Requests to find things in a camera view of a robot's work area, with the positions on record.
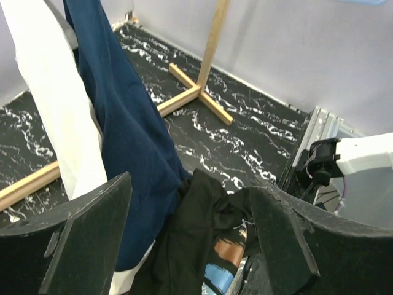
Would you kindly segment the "navy blue t shirt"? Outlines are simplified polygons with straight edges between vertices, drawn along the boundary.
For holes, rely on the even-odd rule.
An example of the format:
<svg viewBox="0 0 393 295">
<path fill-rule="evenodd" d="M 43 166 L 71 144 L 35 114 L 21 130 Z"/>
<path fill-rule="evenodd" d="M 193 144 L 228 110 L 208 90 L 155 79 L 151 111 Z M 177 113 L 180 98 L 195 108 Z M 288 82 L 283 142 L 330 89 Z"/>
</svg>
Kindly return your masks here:
<svg viewBox="0 0 393 295">
<path fill-rule="evenodd" d="M 103 133 L 108 178 L 124 172 L 133 188 L 115 270 L 136 267 L 177 208 L 177 189 L 189 178 L 157 107 L 123 51 L 99 1 L 67 0 L 76 56 Z"/>
</svg>

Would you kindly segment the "black printed t shirt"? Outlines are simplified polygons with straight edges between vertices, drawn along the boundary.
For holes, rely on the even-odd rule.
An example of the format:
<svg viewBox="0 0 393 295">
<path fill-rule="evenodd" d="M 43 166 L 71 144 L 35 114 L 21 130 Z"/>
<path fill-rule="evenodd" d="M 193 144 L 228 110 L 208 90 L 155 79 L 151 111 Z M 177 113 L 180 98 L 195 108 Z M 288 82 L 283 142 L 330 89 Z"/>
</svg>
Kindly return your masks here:
<svg viewBox="0 0 393 295">
<path fill-rule="evenodd" d="M 229 194 L 201 170 L 178 190 L 180 204 L 137 272 L 131 294 L 225 294 L 243 257 L 260 251 L 246 187 Z"/>
</svg>

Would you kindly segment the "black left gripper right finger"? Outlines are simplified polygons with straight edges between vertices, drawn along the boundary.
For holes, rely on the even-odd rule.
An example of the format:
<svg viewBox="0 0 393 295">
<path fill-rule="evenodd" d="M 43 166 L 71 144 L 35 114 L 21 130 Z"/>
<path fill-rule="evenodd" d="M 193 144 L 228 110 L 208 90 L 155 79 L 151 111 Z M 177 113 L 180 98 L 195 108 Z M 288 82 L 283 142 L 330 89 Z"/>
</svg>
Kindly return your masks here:
<svg viewBox="0 0 393 295">
<path fill-rule="evenodd" d="M 260 294 L 391 294 L 392 231 L 336 216 L 267 181 L 249 189 Z"/>
</svg>

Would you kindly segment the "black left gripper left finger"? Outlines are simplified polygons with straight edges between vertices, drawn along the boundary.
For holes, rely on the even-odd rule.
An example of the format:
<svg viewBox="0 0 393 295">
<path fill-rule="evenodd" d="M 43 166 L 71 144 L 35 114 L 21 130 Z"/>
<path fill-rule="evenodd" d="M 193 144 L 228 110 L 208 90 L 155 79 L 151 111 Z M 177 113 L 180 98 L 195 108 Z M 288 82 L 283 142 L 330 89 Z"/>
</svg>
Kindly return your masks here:
<svg viewBox="0 0 393 295">
<path fill-rule="evenodd" d="M 1 294 L 108 294 L 130 175 L 1 229 Z"/>
</svg>

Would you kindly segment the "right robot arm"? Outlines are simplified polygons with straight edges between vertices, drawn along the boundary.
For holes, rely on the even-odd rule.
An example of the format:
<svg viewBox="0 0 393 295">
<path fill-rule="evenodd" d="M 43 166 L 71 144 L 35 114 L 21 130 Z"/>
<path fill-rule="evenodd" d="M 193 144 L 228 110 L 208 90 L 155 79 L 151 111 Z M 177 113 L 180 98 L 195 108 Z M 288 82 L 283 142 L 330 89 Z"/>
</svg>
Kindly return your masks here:
<svg viewBox="0 0 393 295">
<path fill-rule="evenodd" d="M 295 169 L 295 196 L 304 200 L 332 178 L 383 167 L 392 167 L 392 133 L 315 141 Z"/>
</svg>

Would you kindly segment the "white t shirt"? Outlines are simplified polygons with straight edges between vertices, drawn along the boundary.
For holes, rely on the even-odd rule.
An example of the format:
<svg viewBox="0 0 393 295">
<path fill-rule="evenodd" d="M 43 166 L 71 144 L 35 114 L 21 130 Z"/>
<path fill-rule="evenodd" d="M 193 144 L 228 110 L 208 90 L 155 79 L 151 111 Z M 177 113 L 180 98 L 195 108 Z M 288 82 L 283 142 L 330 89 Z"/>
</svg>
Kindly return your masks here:
<svg viewBox="0 0 393 295">
<path fill-rule="evenodd" d="M 59 161 L 69 201 L 106 184 L 102 135 L 72 50 L 42 1 L 2 1 L 21 75 L 28 84 Z M 138 272 L 114 268 L 108 294 L 130 292 Z"/>
</svg>

